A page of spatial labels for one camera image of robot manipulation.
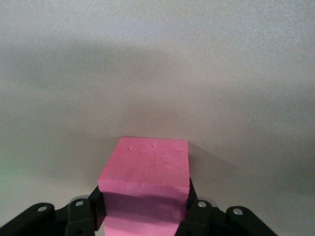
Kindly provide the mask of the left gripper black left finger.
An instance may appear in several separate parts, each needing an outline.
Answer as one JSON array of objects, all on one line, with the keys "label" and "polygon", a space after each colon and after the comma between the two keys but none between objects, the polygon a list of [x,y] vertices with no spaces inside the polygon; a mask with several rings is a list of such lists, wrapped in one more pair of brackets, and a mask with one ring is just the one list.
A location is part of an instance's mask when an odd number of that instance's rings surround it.
[{"label": "left gripper black left finger", "polygon": [[38,203],[24,210],[0,228],[2,236],[94,236],[106,210],[103,193],[96,187],[87,197],[78,197],[55,209]]}]

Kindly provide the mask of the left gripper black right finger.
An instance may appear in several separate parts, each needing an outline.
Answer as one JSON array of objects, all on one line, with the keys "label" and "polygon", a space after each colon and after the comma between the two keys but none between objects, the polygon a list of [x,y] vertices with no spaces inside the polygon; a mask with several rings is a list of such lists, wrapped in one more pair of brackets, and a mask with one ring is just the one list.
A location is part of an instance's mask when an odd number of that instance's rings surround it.
[{"label": "left gripper black right finger", "polygon": [[180,222],[176,236],[275,236],[257,215],[244,206],[231,206],[221,211],[206,199],[198,198],[190,178],[175,181],[186,187],[185,217]]}]

